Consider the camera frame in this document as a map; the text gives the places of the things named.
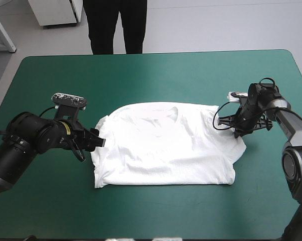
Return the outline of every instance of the gray floor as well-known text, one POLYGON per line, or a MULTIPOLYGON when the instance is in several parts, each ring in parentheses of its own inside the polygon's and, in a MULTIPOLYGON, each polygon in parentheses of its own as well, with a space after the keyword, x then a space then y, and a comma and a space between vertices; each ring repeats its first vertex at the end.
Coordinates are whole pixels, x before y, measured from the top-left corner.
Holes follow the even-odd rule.
MULTIPOLYGON (((0 104, 21 62, 34 55, 91 54, 87 22, 43 29, 27 0, 0 7, 17 52, 0 53, 0 104)), ((302 1, 148 0, 145 53, 287 49, 302 73, 302 1)), ((114 52, 125 53, 118 22, 114 52)))

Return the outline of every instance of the black pants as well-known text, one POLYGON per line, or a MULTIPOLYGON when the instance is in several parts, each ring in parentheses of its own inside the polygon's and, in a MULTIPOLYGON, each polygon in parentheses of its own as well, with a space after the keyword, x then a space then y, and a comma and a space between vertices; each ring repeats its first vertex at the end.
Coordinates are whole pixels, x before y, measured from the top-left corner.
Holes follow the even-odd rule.
POLYGON ((93 54, 113 54, 113 37, 121 13, 127 54, 142 53, 147 0, 84 0, 93 54))

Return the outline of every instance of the tabletop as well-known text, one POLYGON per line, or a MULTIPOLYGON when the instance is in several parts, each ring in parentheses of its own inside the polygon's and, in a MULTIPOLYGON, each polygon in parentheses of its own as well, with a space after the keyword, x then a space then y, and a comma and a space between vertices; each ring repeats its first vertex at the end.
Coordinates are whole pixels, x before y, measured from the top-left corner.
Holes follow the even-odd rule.
MULTIPOLYGON (((79 121, 90 128, 132 103, 222 105, 228 92, 247 92, 264 77, 276 81, 302 116, 302 76, 286 50, 28 57, 0 107, 0 130, 20 112, 40 114, 53 106, 56 92, 88 100, 79 121)), ((94 189, 89 153, 80 163, 71 151, 49 150, 0 194, 0 237, 277 238, 298 207, 281 168, 285 135, 274 124, 243 139, 247 150, 234 164, 233 185, 94 189)))

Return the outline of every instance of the black robotic arm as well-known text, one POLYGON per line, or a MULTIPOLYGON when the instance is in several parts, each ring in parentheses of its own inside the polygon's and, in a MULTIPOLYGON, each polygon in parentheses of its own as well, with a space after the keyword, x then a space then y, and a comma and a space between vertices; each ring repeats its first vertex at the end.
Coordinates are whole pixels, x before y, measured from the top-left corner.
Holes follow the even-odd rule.
POLYGON ((282 167, 292 197, 300 204, 279 240, 302 241, 302 118, 291 110, 275 82, 271 78, 265 79, 272 81, 272 84, 262 81, 253 83, 247 96, 231 93, 232 97, 239 99, 240 107, 235 115, 219 118, 218 124, 235 128, 235 137, 262 128, 270 130, 271 122, 279 124, 288 138, 283 147, 282 167))
POLYGON ((17 115, 7 126, 0 145, 0 193, 18 181, 37 154, 52 148, 72 150, 84 161, 83 150, 103 147, 105 139, 97 129, 87 130, 78 121, 79 110, 85 109, 86 99, 56 93, 52 101, 57 108, 54 119, 45 119, 29 112, 17 115))

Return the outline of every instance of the folded t-shirt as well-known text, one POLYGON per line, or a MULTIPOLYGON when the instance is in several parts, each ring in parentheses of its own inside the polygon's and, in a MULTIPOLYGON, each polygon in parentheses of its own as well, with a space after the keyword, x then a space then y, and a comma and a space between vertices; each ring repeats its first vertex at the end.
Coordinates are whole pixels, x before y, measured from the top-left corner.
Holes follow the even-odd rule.
POLYGON ((232 184, 244 153, 233 130, 212 126, 217 106, 151 102, 123 106, 96 128, 105 146, 91 153, 95 187, 232 184))

